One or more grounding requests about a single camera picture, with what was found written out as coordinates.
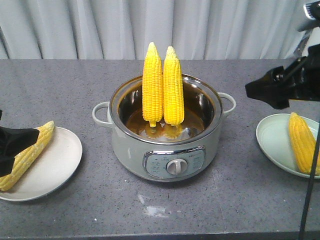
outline white plate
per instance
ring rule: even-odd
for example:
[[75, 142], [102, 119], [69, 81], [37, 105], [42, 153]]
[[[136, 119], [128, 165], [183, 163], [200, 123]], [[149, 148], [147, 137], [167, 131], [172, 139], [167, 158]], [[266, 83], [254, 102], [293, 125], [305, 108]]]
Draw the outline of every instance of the white plate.
[[[308, 174], [301, 173], [296, 164], [295, 154], [292, 150], [289, 137], [289, 117], [290, 114], [280, 113], [265, 117], [256, 127], [256, 138], [264, 154], [281, 169], [303, 177], [309, 178]], [[316, 138], [319, 123], [309, 118], [303, 117], [308, 124], [313, 136]]]
[[45, 196], [64, 184], [74, 173], [82, 156], [82, 144], [72, 131], [55, 127], [50, 143], [19, 181], [0, 199], [14, 202]]

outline silver knob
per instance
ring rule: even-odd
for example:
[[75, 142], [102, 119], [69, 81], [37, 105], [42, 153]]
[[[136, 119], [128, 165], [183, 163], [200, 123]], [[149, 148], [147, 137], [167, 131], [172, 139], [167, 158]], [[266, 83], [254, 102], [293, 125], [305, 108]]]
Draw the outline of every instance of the silver knob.
[[171, 175], [179, 175], [184, 173], [188, 168], [188, 163], [182, 158], [171, 160], [166, 165], [166, 170]]

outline white curtain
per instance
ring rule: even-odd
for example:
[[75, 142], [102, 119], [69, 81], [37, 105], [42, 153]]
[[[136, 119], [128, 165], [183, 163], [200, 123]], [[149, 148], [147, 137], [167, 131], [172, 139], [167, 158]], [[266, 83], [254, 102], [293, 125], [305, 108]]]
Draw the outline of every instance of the white curtain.
[[1, 0], [0, 59], [284, 59], [305, 0]]

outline corn on the cob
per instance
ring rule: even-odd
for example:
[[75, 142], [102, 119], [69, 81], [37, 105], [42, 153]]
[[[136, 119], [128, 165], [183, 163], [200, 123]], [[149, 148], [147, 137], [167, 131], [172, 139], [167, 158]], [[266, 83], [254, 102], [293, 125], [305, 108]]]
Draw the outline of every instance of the corn on the cob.
[[179, 125], [185, 118], [182, 70], [172, 46], [166, 51], [163, 67], [163, 116], [172, 126]]
[[[296, 163], [302, 173], [310, 174], [313, 162], [316, 139], [306, 121], [292, 112], [289, 118], [289, 136]], [[320, 156], [317, 159], [315, 174], [320, 174]]]
[[154, 128], [163, 116], [162, 63], [153, 42], [148, 46], [142, 76], [142, 115]]
[[17, 183], [49, 143], [54, 128], [55, 123], [53, 121], [49, 121], [43, 126], [37, 127], [39, 135], [36, 143], [15, 156], [11, 174], [0, 177], [0, 191], [7, 191]]

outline speckled countertop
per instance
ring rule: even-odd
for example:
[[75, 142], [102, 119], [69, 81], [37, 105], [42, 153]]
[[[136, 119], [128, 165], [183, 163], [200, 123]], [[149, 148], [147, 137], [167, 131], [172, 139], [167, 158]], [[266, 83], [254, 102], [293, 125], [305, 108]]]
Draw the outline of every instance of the speckled countertop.
[[[127, 171], [97, 126], [93, 107], [142, 74], [139, 60], [0, 60], [1, 126], [31, 128], [54, 120], [82, 142], [81, 162], [64, 185], [39, 199], [0, 200], [0, 239], [296, 239], [308, 180], [274, 165], [256, 127], [276, 113], [318, 121], [320, 103], [291, 101], [275, 110], [246, 97], [245, 84], [290, 60], [182, 60], [183, 73], [232, 95], [219, 150], [197, 176], [155, 183]], [[306, 239], [320, 236], [315, 182]]]

